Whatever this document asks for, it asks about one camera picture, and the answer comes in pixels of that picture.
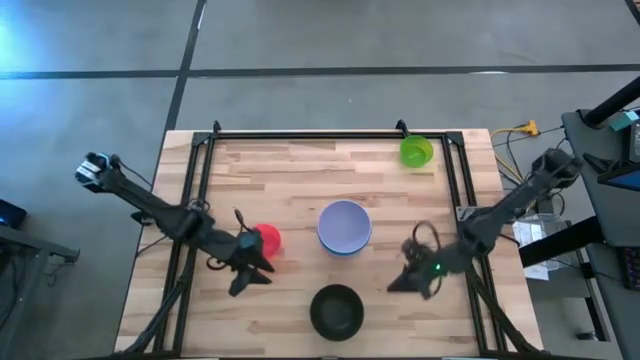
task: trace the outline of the green bowl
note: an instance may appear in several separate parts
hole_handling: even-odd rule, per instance
[[[433,158],[433,145],[422,136],[408,136],[400,143],[400,158],[408,167],[422,167]]]

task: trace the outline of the red object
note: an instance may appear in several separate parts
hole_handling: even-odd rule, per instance
[[[269,259],[280,249],[280,232],[273,225],[258,224],[256,229],[260,231],[260,236],[264,241],[262,245],[262,255]]]

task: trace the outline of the wooden table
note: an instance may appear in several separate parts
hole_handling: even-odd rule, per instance
[[[192,133],[169,132],[163,145],[154,193],[170,203],[180,200]],[[491,205],[503,193],[489,133],[463,133],[478,202]],[[454,241],[441,144],[434,143],[434,149],[429,164],[409,169],[398,161],[398,140],[216,141],[207,200],[219,227],[237,231],[237,207],[248,224],[278,227],[283,249],[272,259],[276,273],[267,274],[273,284],[250,285],[236,298],[227,295],[233,274],[207,269],[208,256],[199,252],[183,356],[477,355],[464,276],[445,278],[440,293],[429,301],[418,294],[386,292],[402,269],[400,243],[417,221],[431,220],[444,244]],[[457,156],[454,162],[459,167]],[[464,195],[459,171],[457,178]],[[337,199],[362,204],[373,223],[368,246],[354,257],[331,256],[317,239],[319,214]],[[157,229],[146,229],[140,246],[160,236]],[[418,236],[432,243],[426,232]],[[162,242],[137,259],[116,350],[130,345],[157,311],[170,244]],[[516,246],[498,241],[490,261],[501,306],[541,348]],[[352,287],[365,306],[361,330],[341,343],[321,338],[309,321],[311,299],[332,283]],[[494,344],[486,309],[483,318]]]

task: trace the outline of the white paper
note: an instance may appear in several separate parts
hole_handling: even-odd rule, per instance
[[[516,240],[520,242],[520,247],[536,242],[545,237],[542,226],[516,221],[513,223],[513,233]],[[524,269],[524,276],[529,279],[549,281],[549,272],[544,263],[529,266]]]

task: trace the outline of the concrete floor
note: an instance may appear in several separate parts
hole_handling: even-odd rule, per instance
[[[177,70],[195,7],[5,1],[0,72]],[[633,64],[638,36],[622,0],[209,0],[191,68]],[[414,128],[495,130],[535,119],[554,129],[561,113],[592,107],[638,75],[189,79],[176,128],[209,129],[216,119],[226,129],[389,128],[402,118]],[[29,233],[82,249],[55,287],[39,289],[17,358],[112,350],[140,227],[130,206],[82,189],[73,174],[86,152],[104,151],[152,178],[175,86],[175,78],[0,81],[0,198],[29,211]],[[562,137],[549,132],[513,150],[527,167]],[[592,214],[581,184],[564,195],[567,219]],[[566,346],[572,327],[558,307],[534,302],[545,346],[584,355],[579,343]]]

